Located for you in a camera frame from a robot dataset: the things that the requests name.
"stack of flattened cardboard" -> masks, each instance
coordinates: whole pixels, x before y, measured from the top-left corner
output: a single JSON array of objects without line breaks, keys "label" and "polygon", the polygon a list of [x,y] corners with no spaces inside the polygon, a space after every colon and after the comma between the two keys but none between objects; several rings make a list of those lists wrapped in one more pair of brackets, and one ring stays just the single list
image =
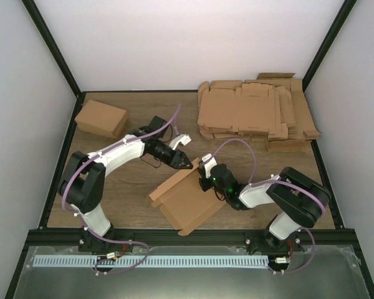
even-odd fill
[{"label": "stack of flattened cardboard", "polygon": [[290,73],[261,73],[254,80],[215,80],[198,90],[198,126],[207,139],[248,136],[269,151],[305,151],[317,139],[302,91]]}]

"black bracket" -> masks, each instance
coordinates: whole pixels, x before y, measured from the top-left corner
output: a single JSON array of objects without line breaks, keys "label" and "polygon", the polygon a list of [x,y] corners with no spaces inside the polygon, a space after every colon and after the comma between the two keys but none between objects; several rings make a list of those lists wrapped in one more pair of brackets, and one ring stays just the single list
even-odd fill
[{"label": "black bracket", "polygon": [[260,252],[262,255],[269,256],[289,255],[290,246],[287,243],[287,240],[291,242],[292,250],[294,252],[302,251],[302,246],[300,245],[297,232],[292,233],[284,242],[281,242],[278,247],[271,247],[266,242],[266,238],[263,232],[249,231],[244,234],[244,238],[246,251],[249,254]]},{"label": "black bracket", "polygon": [[[115,238],[115,229],[113,225],[108,230],[108,232],[104,235],[106,239],[109,240],[119,240],[119,241],[129,241],[133,240],[133,234],[130,232],[125,232],[119,234],[117,232],[117,237]],[[133,249],[133,244],[126,244],[125,252],[131,252]],[[79,241],[79,252],[91,252],[92,254],[107,254],[109,252],[114,251],[123,251],[122,244],[114,244],[101,241],[100,239],[94,237],[90,232],[87,230],[82,230],[82,235],[80,236]]]}]

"purple tube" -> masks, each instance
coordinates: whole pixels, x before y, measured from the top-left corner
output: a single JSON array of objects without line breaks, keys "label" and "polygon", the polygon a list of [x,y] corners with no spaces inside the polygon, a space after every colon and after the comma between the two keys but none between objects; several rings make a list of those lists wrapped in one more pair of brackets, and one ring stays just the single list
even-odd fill
[{"label": "purple tube", "polygon": [[[299,272],[299,271],[303,270],[304,268],[306,268],[307,266],[309,266],[309,264],[313,261],[314,254],[315,254],[315,251],[316,251],[316,243],[314,242],[314,237],[313,237],[312,233],[306,227],[303,227],[303,229],[306,230],[306,232],[309,234],[310,239],[312,240],[312,254],[310,255],[310,258],[307,260],[307,262],[304,263],[301,267],[299,267],[297,269],[293,269],[291,271],[286,271],[286,272],[284,272],[284,274],[293,274],[293,273]],[[276,271],[274,271],[270,267],[269,267],[269,270],[271,272],[277,273]]]},{"label": "purple tube", "polygon": [[252,158],[254,159],[254,169],[252,170],[252,174],[251,174],[251,176],[250,176],[249,179],[248,179],[248,183],[251,183],[252,180],[254,179],[255,172],[256,172],[256,157],[255,157],[254,150],[251,148],[251,146],[248,144],[248,142],[245,141],[245,140],[242,140],[242,139],[240,139],[240,138],[231,138],[231,139],[226,140],[224,143],[222,143],[222,144],[218,147],[218,149],[213,153],[213,155],[212,155],[208,160],[206,160],[203,164],[205,165],[206,163],[208,163],[208,162],[209,162],[213,157],[216,156],[216,154],[220,151],[220,149],[221,149],[223,146],[225,146],[226,144],[228,144],[229,142],[232,142],[232,141],[238,141],[238,142],[244,143],[244,144],[248,147],[249,151],[250,151],[251,154],[252,154]]},{"label": "purple tube", "polygon": [[[143,243],[143,242],[138,242],[138,241],[117,241],[117,240],[110,240],[110,239],[106,239],[104,237],[101,237],[100,235],[96,234],[94,231],[92,231],[91,229],[89,229],[89,232],[96,238],[104,241],[104,242],[108,242],[108,243],[113,243],[113,244],[134,244],[134,245],[141,245],[141,246],[144,246],[145,248],[147,248],[147,252],[146,254],[144,255],[144,257],[139,260],[137,263],[135,263],[134,265],[128,267],[128,268],[125,268],[125,269],[122,269],[122,270],[118,270],[118,271],[111,271],[111,272],[107,272],[107,274],[117,274],[117,273],[122,273],[122,272],[127,272],[127,271],[130,271],[130,270],[133,270],[134,268],[136,268],[137,266],[139,266],[142,262],[144,262],[148,255],[150,254],[150,247],[146,244],[146,243]],[[97,266],[106,261],[106,260],[110,260],[110,259],[103,259],[103,260],[100,260],[98,261],[95,265],[94,265],[94,270],[95,270],[95,273],[99,273],[98,270],[97,270]]]},{"label": "purple tube", "polygon": [[[140,137],[136,137],[136,138],[132,138],[132,139],[129,139],[128,142],[133,142],[133,141],[136,141],[136,140],[140,140],[140,139],[143,139],[143,138],[146,138],[146,137],[149,137],[149,136],[153,136],[157,133],[159,133],[160,131],[164,130],[167,126],[169,126],[172,121],[176,118],[177,114],[179,113],[180,111],[180,107],[181,105],[179,104],[177,106],[177,109],[175,111],[175,114],[173,114],[173,116],[171,117],[171,119],[165,123],[161,128],[155,130],[154,132],[151,132],[149,134],[146,134],[146,135],[143,135],[143,136],[140,136]],[[102,151],[102,154],[106,154],[108,153],[109,151],[111,150],[114,150],[115,148],[117,148],[118,146],[121,146],[122,144],[124,144],[123,140],[120,140],[116,143],[114,143],[111,147],[107,148],[105,151]],[[71,187],[71,185],[74,183],[75,179],[78,177],[78,175],[83,171],[83,169],[85,169],[91,162],[93,162],[95,159],[97,159],[99,157],[99,155],[95,155],[94,157],[91,157],[89,160],[87,160],[83,165],[81,165],[81,167],[76,170],[76,172],[74,173],[74,175],[70,178],[69,180],[69,183],[67,185],[67,187],[65,188],[64,190],[64,195],[62,195],[62,202],[61,202],[61,206],[62,206],[62,209],[64,211],[68,211],[68,212],[75,212],[75,210],[73,209],[68,209],[67,206],[65,205],[65,202],[67,200],[67,196],[68,196],[68,192],[69,192],[69,189]]]},{"label": "purple tube", "polygon": [[310,192],[308,192],[305,189],[302,189],[301,187],[298,187],[294,184],[284,182],[284,181],[276,181],[276,180],[273,180],[273,179],[268,179],[266,181],[261,181],[259,183],[251,184],[251,186],[259,187],[259,186],[266,185],[266,184],[279,184],[279,185],[284,185],[284,186],[290,187],[291,189],[294,189],[294,190],[298,190],[299,192],[305,194],[307,197],[312,199],[319,206],[319,208],[322,210],[322,215],[321,216],[325,215],[325,208],[324,208],[323,204],[319,201],[319,199],[317,197],[315,197],[313,194],[311,194]]}]

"closed cardboard box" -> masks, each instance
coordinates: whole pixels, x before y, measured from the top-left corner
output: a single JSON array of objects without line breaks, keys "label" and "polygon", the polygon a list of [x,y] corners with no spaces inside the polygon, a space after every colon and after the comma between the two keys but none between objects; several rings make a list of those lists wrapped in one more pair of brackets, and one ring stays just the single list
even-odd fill
[{"label": "closed cardboard box", "polygon": [[83,106],[75,121],[82,131],[118,139],[127,118],[126,110],[90,100]]}]

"cable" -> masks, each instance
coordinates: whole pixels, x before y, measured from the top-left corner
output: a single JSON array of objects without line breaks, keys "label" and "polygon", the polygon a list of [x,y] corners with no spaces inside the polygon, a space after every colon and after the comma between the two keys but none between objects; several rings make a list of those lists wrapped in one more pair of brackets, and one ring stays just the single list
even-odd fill
[{"label": "cable", "polygon": [[[135,263],[134,265],[128,267],[128,268],[125,268],[125,269],[122,269],[122,270],[119,270],[119,271],[111,271],[111,272],[107,272],[107,274],[116,274],[116,273],[122,273],[122,272],[127,272],[131,269],[134,269],[136,268],[137,266],[139,266],[141,263],[143,263],[148,255],[150,254],[150,247],[144,243],[144,242],[139,242],[139,241],[117,241],[117,240],[110,240],[110,239],[107,239],[107,238],[104,238],[104,237],[101,237],[100,235],[96,234],[93,230],[91,229],[88,229],[88,231],[96,238],[100,239],[101,241],[104,241],[104,242],[108,242],[108,243],[113,243],[113,244],[134,244],[134,245],[140,245],[140,246],[144,246],[145,248],[147,248],[147,252],[146,254],[144,255],[144,257],[139,260],[137,263]],[[99,265],[100,262],[103,262],[105,260],[110,260],[110,259],[103,259],[99,262],[97,262],[94,266],[94,270],[95,270],[95,273],[99,273],[99,271],[97,270],[97,266]]]},{"label": "cable", "polygon": [[[309,266],[309,264],[312,262],[312,260],[314,258],[314,254],[315,254],[315,251],[316,251],[316,243],[314,242],[314,237],[313,237],[312,233],[306,227],[303,227],[303,229],[306,230],[306,232],[309,234],[310,239],[312,240],[312,254],[310,255],[310,258],[307,260],[307,262],[304,263],[302,266],[300,266],[297,269],[291,270],[291,271],[286,271],[286,272],[284,272],[284,274],[293,274],[293,273],[296,273],[296,272],[299,272],[299,271],[303,270],[304,268]],[[268,267],[269,267],[269,270],[271,272],[280,273],[280,272],[277,272],[277,271],[271,269],[270,266],[268,266]]]},{"label": "cable", "polygon": [[173,120],[172,127],[175,130],[176,136],[179,136],[180,134],[179,134],[179,130],[177,129],[177,126],[176,126],[176,118],[175,118],[175,120]]},{"label": "cable", "polygon": [[169,125],[170,126],[170,130],[171,130],[171,133],[170,133],[170,137],[168,140],[164,141],[164,143],[168,143],[169,141],[172,140],[172,137],[173,137],[173,126],[172,125]]},{"label": "cable", "polygon": [[[173,116],[170,118],[170,120],[167,123],[165,123],[161,128],[159,128],[159,129],[157,129],[154,132],[151,132],[149,134],[129,139],[129,140],[127,140],[127,142],[130,143],[130,142],[133,142],[133,141],[136,141],[136,140],[141,140],[143,138],[153,136],[153,135],[159,133],[160,131],[164,130],[167,126],[169,126],[172,123],[173,120],[176,119],[176,116],[177,116],[177,114],[180,111],[180,107],[181,107],[181,105],[179,104],[177,106],[175,114],[173,114]],[[120,141],[114,143],[113,145],[111,145],[109,148],[103,150],[101,152],[101,154],[106,154],[109,151],[114,150],[115,148],[118,148],[119,146],[123,145],[124,143],[125,142],[123,140],[120,140]],[[78,177],[78,175],[83,171],[83,169],[85,169],[91,162],[93,162],[94,160],[96,160],[98,157],[99,157],[98,154],[96,154],[95,156],[91,157],[84,164],[82,164],[81,167],[78,170],[76,170],[76,172],[74,173],[74,175],[70,178],[70,180],[68,182],[68,185],[67,185],[67,187],[64,190],[64,194],[62,195],[61,206],[62,206],[63,210],[68,211],[68,212],[74,212],[75,211],[73,209],[68,209],[67,206],[65,205],[69,189],[70,189],[71,185],[74,183],[75,179]]]},{"label": "cable", "polygon": [[219,194],[216,192],[216,190],[213,190],[214,191],[214,195],[216,195],[216,197],[220,200],[220,201],[224,201],[226,199],[226,197],[223,197],[223,198],[220,198],[219,197]]},{"label": "cable", "polygon": [[218,147],[218,149],[213,153],[213,155],[212,155],[208,160],[206,160],[206,161],[203,163],[203,165],[205,165],[205,164],[208,163],[208,162],[209,162],[213,157],[215,157],[216,154],[220,151],[220,149],[221,149],[223,146],[225,146],[226,144],[228,144],[229,142],[232,142],[232,141],[238,141],[238,142],[244,143],[244,144],[248,147],[249,151],[250,151],[251,154],[252,154],[252,157],[253,157],[253,159],[254,159],[254,169],[252,170],[252,174],[251,174],[251,176],[249,177],[249,180],[248,180],[248,183],[250,184],[250,183],[252,182],[252,180],[254,179],[255,172],[256,172],[256,157],[255,157],[254,150],[251,148],[251,146],[250,146],[250,145],[248,144],[248,142],[245,141],[245,140],[242,140],[242,139],[240,139],[240,138],[231,138],[231,139],[226,140],[224,143],[222,143],[222,144]]},{"label": "cable", "polygon": [[289,249],[290,249],[289,258],[290,258],[290,261],[292,261],[292,254],[294,253],[294,249],[292,248],[292,242],[290,240],[287,240],[287,244],[289,245]]},{"label": "cable", "polygon": [[142,160],[142,161],[143,161],[144,163],[147,163],[148,165],[150,165],[150,166],[152,166],[152,167],[154,167],[154,168],[159,168],[159,167],[161,167],[161,165],[162,165],[162,162],[161,162],[161,160],[157,160],[156,158],[154,158],[154,160],[156,160],[156,161],[159,161],[159,162],[160,162],[158,166],[155,166],[154,164],[151,164],[150,162],[148,162],[148,161],[145,161],[145,160],[143,159],[143,157],[140,157],[140,160]]},{"label": "cable", "polygon": [[[146,137],[150,137],[150,136],[153,136],[157,133],[159,133],[160,131],[164,130],[167,126],[169,126],[172,121],[174,121],[176,119],[176,116],[177,114],[179,113],[180,111],[180,108],[181,108],[181,105],[179,104],[177,106],[177,109],[175,111],[175,114],[173,114],[173,116],[170,118],[170,120],[165,123],[161,128],[149,133],[149,134],[146,134],[146,135],[143,135],[143,136],[139,136],[139,137],[136,137],[136,138],[132,138],[132,139],[129,139],[127,142],[133,142],[133,141],[136,141],[136,140],[141,140],[143,138],[146,138]],[[123,140],[120,140],[116,143],[114,143],[113,145],[111,145],[109,148],[103,150],[101,152],[101,154],[106,154],[108,153],[109,151],[111,150],[114,150],[115,148],[118,148],[119,146],[123,145],[125,142]],[[92,163],[95,159],[97,159],[99,157],[98,154],[96,154],[95,156],[91,157],[89,160],[87,160],[84,164],[81,165],[81,167],[76,170],[76,172],[72,175],[72,177],[70,178],[69,182],[68,182],[68,185],[66,186],[65,190],[64,190],[64,194],[62,195],[62,202],[61,202],[61,206],[62,206],[62,209],[65,210],[65,211],[69,211],[69,212],[74,212],[73,209],[68,209],[65,205],[66,203],[66,199],[67,199],[67,195],[68,195],[68,192],[69,192],[69,189],[71,187],[71,185],[74,183],[75,179],[78,177],[78,175],[83,171],[83,169],[85,169],[90,163]],[[83,221],[82,217],[80,217],[80,219],[82,220],[82,222],[85,224],[86,227],[88,227],[88,225]],[[146,244],[146,243],[143,243],[143,242],[137,242],[137,241],[118,241],[118,240],[110,240],[110,239],[106,239],[98,234],[96,234],[92,229],[88,229],[88,231],[93,235],[95,236],[96,238],[104,241],[104,242],[108,242],[108,243],[113,243],[113,244],[135,244],[135,245],[141,245],[141,246],[144,246],[147,248],[147,253],[145,254],[145,256],[140,260],[138,261],[136,264],[132,265],[131,267],[128,267],[128,268],[125,268],[125,269],[122,269],[120,271],[115,271],[115,272],[111,272],[111,274],[115,274],[115,273],[121,273],[121,272],[126,272],[126,271],[129,271],[131,269],[134,269],[135,267],[137,267],[138,265],[140,265],[142,262],[144,262],[147,257],[148,257],[148,254],[150,254],[150,247]]]},{"label": "cable", "polygon": [[250,185],[254,186],[254,187],[259,187],[259,186],[266,185],[266,184],[279,184],[279,185],[284,185],[284,186],[290,187],[291,189],[294,189],[294,190],[298,190],[299,192],[305,194],[307,197],[311,198],[319,206],[320,210],[322,210],[321,216],[325,215],[325,208],[324,208],[323,204],[319,201],[319,199],[317,197],[315,197],[313,194],[311,194],[310,192],[308,192],[305,189],[302,189],[301,187],[298,187],[294,184],[284,182],[284,181],[276,181],[276,180],[273,180],[273,179],[267,179],[266,181],[261,181],[259,183],[250,184]]}]

